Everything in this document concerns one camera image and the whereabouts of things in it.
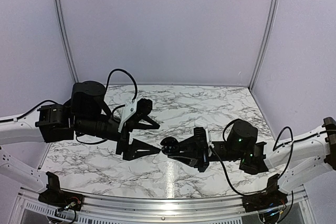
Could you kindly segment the aluminium front rail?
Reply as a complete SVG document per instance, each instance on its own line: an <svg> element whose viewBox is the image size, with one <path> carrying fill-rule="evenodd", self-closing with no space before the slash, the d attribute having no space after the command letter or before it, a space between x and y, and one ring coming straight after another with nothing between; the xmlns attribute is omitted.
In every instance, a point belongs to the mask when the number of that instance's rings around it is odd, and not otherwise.
<svg viewBox="0 0 336 224"><path fill-rule="evenodd" d="M75 223L260 223L258 212L247 213L239 196L194 199L138 199L83 193L83 204ZM56 207L38 201L38 195L21 188L9 223L47 223ZM24 220L39 214L38 221ZM69 218L66 213L57 218ZM294 205L281 223L316 223L303 187L295 192Z"/></svg>

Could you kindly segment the right corner aluminium post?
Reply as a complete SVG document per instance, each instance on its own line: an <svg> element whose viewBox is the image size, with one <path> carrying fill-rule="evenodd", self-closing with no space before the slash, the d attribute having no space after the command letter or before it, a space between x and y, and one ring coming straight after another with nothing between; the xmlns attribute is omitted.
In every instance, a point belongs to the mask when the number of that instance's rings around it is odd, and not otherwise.
<svg viewBox="0 0 336 224"><path fill-rule="evenodd" d="M252 76L251 76L251 79L250 79L250 83L249 83L249 86L248 86L248 89L249 89L250 92L253 91L253 89L256 85L259 73L261 71L261 65L262 65L263 60L264 60L265 55L266 55L266 51L267 51L268 43L269 43L269 40L270 40L272 28L274 26L274 22L275 22L275 19L276 19L276 12L277 12L277 8L278 8L278 3L279 3L279 0L271 0L270 1L270 6L269 6L268 15L267 15L264 34L263 34L263 37L262 37L262 40L261 40L257 60L256 60L256 63L255 63L254 69L253 69L253 73L252 73Z"/></svg>

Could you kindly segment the white earbud charging case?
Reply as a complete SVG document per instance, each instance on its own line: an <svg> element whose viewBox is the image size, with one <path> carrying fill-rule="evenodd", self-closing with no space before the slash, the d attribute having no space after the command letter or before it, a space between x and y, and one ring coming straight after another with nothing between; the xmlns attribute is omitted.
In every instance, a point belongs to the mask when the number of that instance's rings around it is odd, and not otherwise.
<svg viewBox="0 0 336 224"><path fill-rule="evenodd" d="M208 127L208 124L205 121L202 120L196 120L194 122L194 127L202 127L204 129L206 129Z"/></svg>

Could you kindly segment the black round charging case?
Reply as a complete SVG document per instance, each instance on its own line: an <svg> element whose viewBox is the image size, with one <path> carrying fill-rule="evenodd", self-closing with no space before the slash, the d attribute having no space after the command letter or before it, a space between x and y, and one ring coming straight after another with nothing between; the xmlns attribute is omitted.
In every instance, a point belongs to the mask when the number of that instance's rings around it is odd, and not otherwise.
<svg viewBox="0 0 336 224"><path fill-rule="evenodd" d="M166 137L160 142L161 151L165 155L172 155L180 152L179 142L174 137Z"/></svg>

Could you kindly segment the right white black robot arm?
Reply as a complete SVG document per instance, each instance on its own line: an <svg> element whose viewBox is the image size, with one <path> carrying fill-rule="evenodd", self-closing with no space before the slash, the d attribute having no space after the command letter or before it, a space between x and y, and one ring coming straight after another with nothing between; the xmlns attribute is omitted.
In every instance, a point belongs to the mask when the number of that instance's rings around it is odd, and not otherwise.
<svg viewBox="0 0 336 224"><path fill-rule="evenodd" d="M335 169L335 120L327 117L323 124L305 134L275 143L258 142L258 130L249 122L235 119L222 141L212 141L207 128L196 127L191 137L178 141L166 137L161 141L162 152L171 159L204 172L211 162L239 162L239 169L250 175L265 173L284 166L283 171L260 195L260 203L271 207L280 199L280 192L290 193L296 187Z"/></svg>

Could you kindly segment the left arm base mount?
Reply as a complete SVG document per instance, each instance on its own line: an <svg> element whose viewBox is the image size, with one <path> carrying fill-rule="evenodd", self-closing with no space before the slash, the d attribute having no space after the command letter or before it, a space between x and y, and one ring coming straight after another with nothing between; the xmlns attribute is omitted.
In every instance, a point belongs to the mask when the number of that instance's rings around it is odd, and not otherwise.
<svg viewBox="0 0 336 224"><path fill-rule="evenodd" d="M60 188L57 175L47 172L46 189L39 193L38 201L60 208L61 210L71 209L80 211L83 203L83 195L64 191Z"/></svg>

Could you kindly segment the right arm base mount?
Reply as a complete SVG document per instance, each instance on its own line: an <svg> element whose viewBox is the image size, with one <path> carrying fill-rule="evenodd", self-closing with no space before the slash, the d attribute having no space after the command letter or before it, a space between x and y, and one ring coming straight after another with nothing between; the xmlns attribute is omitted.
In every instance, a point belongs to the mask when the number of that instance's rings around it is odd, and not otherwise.
<svg viewBox="0 0 336 224"><path fill-rule="evenodd" d="M262 192L243 196L242 204L246 212L277 207L288 202L288 194L279 190L278 177L279 174L275 174L268 178L267 187Z"/></svg>

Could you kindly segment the left corner aluminium post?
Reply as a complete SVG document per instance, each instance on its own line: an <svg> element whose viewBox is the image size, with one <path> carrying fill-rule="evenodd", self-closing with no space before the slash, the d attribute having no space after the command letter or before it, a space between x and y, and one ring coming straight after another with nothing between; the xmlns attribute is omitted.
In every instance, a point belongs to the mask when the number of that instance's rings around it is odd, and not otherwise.
<svg viewBox="0 0 336 224"><path fill-rule="evenodd" d="M68 65L69 72L70 72L70 76L71 76L72 82L77 83L79 82L79 77L77 74L75 61L72 55L70 41L68 39L61 0L54 0L54 5L55 5L55 12L56 12L56 20L57 20L57 24L58 24L58 28L60 32L61 43L64 49L65 58L66 58L66 62Z"/></svg>

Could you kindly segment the corner aluminium post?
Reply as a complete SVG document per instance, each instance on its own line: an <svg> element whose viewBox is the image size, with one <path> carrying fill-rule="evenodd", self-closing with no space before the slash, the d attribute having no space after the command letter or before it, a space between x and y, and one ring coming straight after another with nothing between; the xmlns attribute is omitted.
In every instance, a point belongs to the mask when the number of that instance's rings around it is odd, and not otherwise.
<svg viewBox="0 0 336 224"><path fill-rule="evenodd" d="M277 8L278 8L278 3L279 3L279 0L271 0L270 1L270 6L269 6L268 15L267 15L264 34L263 34L263 37L262 37L262 40L261 40L257 60L256 60L256 63L255 63L254 69L253 69L253 73L252 73L252 76L251 76L251 79L250 79L250 83L249 83L249 86L248 86L248 89L249 89L250 92L253 91L253 89L256 85L259 73L261 71L261 65L262 65L263 60L264 60L265 55L266 55L266 51L267 51L268 43L269 43L269 40L270 40L272 28L274 26L274 22L275 22L275 19L276 19L276 12L277 12Z"/></svg>
<svg viewBox="0 0 336 224"><path fill-rule="evenodd" d="M56 20L57 20L57 24L58 24L58 28L60 32L61 43L64 49L65 58L66 58L66 62L68 65L69 72L70 72L70 76L71 76L72 82L77 83L79 82L79 77L77 74L75 61L72 55L70 41L68 39L61 0L54 0L54 5L55 5L55 12L56 12Z"/></svg>

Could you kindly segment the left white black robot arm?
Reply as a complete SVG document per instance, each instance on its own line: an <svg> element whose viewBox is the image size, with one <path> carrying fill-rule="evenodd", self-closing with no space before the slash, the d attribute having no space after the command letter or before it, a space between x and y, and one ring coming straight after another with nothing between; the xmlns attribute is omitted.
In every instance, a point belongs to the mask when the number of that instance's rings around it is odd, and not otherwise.
<svg viewBox="0 0 336 224"><path fill-rule="evenodd" d="M45 100L22 115L1 118L1 144L21 142L54 143L89 135L102 141L115 141L116 154L132 161L155 155L160 149L137 139L133 130L157 130L160 125L149 117L153 103L135 94L121 106L121 118L115 119L104 101L106 87L96 81L73 85L65 104Z"/></svg>

